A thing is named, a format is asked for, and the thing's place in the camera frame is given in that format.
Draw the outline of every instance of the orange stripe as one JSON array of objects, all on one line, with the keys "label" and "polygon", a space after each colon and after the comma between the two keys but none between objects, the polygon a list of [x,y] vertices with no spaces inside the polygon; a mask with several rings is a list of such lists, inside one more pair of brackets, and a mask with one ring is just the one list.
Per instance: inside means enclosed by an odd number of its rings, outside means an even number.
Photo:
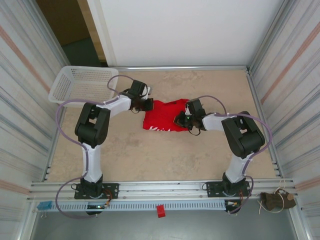
[{"label": "orange stripe", "polygon": [[266,92],[266,94],[261,99],[261,103],[264,104],[268,96],[271,94],[271,92],[275,89],[275,87],[280,83],[280,81],[284,78],[284,76],[288,73],[290,68],[293,66],[293,64],[297,61],[297,59],[304,53],[304,51],[309,47],[309,45],[313,42],[313,40],[316,38],[318,33],[320,32],[320,22],[315,26],[315,28],[312,30],[312,32],[309,34],[309,36],[304,40],[296,54],[293,56],[291,61],[287,64],[287,66],[282,70],[280,75],[277,77],[277,79],[274,81],[274,83],[271,85],[269,90]]},{"label": "orange stripe", "polygon": [[6,31],[0,26],[0,36],[6,42],[6,44],[14,51],[14,53],[18,56],[21,62],[25,65],[25,67],[32,73],[32,75],[39,81],[39,83],[43,86],[43,88],[49,93],[50,88],[36,71],[34,66],[30,63],[30,61],[26,58],[26,56],[19,50],[17,45],[12,41]]},{"label": "orange stripe", "polygon": [[0,189],[4,189],[4,190],[8,190],[11,192],[16,192],[16,193],[20,193],[20,194],[25,194],[28,195],[29,194],[29,189],[16,185],[12,182],[8,182],[8,181],[3,181],[0,180]]},{"label": "orange stripe", "polygon": [[307,190],[316,186],[320,186],[320,176],[312,178],[308,181],[303,181],[297,185],[295,185],[295,189],[297,191]]}]

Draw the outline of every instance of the white wall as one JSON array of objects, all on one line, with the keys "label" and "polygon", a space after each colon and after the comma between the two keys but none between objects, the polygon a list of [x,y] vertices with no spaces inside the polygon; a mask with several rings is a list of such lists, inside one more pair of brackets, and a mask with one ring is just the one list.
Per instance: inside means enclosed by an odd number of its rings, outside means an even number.
[{"label": "white wall", "polygon": [[247,65],[283,0],[88,2],[108,64],[121,67]]}]

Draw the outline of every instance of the red clip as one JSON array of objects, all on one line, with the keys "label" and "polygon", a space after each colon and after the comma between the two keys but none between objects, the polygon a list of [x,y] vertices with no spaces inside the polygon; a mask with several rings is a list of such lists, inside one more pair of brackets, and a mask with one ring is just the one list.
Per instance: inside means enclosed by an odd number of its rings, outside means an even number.
[{"label": "red clip", "polygon": [[163,217],[166,216],[165,206],[164,205],[156,206],[156,211],[158,213],[158,218],[163,218]]}]

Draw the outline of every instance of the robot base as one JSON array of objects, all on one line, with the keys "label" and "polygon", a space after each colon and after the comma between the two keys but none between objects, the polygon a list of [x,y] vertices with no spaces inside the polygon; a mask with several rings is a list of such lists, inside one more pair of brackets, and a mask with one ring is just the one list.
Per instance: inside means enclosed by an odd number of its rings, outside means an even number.
[{"label": "robot base", "polygon": [[241,192],[243,197],[247,197],[250,191],[249,182],[245,178],[239,182],[231,183],[226,177],[226,173],[223,174],[222,181],[208,181],[205,185],[208,198],[240,197]]},{"label": "robot base", "polygon": [[112,194],[112,199],[118,198],[119,183],[102,183],[102,177],[96,183],[82,178],[76,184],[74,199],[108,199],[105,189]]}]

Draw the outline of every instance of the corrugated metal wall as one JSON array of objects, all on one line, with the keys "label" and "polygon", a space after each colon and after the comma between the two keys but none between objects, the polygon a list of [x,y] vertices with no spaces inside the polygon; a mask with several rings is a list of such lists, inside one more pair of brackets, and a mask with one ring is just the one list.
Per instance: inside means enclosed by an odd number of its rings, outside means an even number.
[{"label": "corrugated metal wall", "polygon": [[0,239],[16,236],[55,135],[48,93],[67,65],[30,1],[0,1]]},{"label": "corrugated metal wall", "polygon": [[320,239],[320,1],[295,0],[252,78],[279,155]]}]

